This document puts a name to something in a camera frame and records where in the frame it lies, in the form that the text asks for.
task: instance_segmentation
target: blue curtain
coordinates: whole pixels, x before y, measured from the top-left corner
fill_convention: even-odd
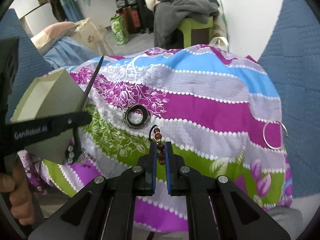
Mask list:
[[[78,5],[73,0],[63,4],[62,7],[67,15],[68,21],[78,22],[84,19]]]

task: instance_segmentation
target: human hand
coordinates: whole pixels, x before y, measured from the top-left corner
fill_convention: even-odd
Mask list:
[[[35,221],[32,196],[28,189],[26,173],[19,161],[12,170],[12,176],[0,173],[0,192],[9,192],[12,204],[11,214],[23,226]]]

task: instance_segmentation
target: black cord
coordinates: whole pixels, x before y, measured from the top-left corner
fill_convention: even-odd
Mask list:
[[[149,132],[149,142],[152,142],[152,139],[151,139],[151,133],[152,133],[152,130],[155,128],[155,127],[157,127],[157,125],[155,124],[154,126],[152,126],[151,127],[151,129],[150,129],[150,132]]]

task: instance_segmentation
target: green stool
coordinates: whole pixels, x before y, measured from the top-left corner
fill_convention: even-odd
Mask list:
[[[207,24],[197,22],[192,18],[184,18],[178,26],[183,33],[183,47],[197,44],[209,44],[213,38],[213,17],[209,17]]]

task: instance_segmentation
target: pillow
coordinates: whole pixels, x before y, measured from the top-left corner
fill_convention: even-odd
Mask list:
[[[77,25],[73,22],[60,22],[52,24],[31,38],[32,43],[36,46],[43,56],[52,47],[52,45],[62,37],[70,36]]]

